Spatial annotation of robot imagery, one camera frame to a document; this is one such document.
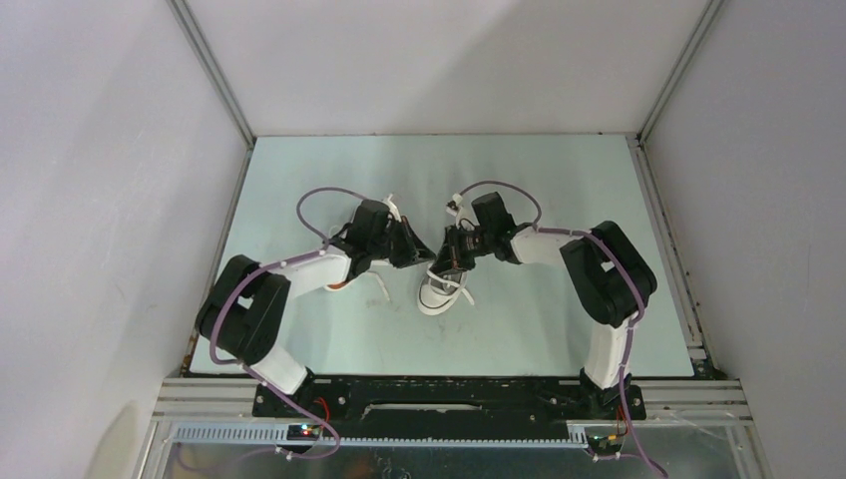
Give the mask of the grey canvas sneaker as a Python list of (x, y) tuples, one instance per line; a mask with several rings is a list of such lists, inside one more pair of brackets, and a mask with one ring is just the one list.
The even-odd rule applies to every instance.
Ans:
[(416, 304), (421, 313), (427, 316), (444, 314), (460, 298), (464, 298), (472, 307), (476, 306), (476, 300), (467, 288), (468, 271), (436, 272), (434, 266), (434, 261), (427, 264), (417, 289)]

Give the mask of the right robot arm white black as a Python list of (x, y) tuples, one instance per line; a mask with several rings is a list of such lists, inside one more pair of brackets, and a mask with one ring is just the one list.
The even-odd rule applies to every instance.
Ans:
[(465, 292), (477, 259), (488, 255), (511, 264), (564, 267), (594, 322), (582, 369), (589, 383), (580, 401), (592, 416), (609, 415), (621, 402), (617, 386), (629, 373), (634, 329), (657, 289), (655, 274), (621, 227), (612, 221), (588, 231), (517, 224), (498, 193), (479, 197), (469, 207), (456, 194), (446, 210), (454, 222), (445, 229), (419, 296), (451, 305)]

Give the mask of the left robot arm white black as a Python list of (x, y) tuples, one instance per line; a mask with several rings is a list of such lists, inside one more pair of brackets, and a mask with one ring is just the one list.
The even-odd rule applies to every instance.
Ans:
[(277, 389), (282, 408), (303, 415), (315, 402), (315, 389), (307, 382), (311, 372), (277, 342), (288, 302), (347, 284), (377, 261), (405, 268), (434, 257), (392, 203), (364, 200), (316, 250), (266, 265), (243, 254), (231, 257), (199, 310), (196, 329), (209, 341), (214, 363), (234, 363), (257, 374)]

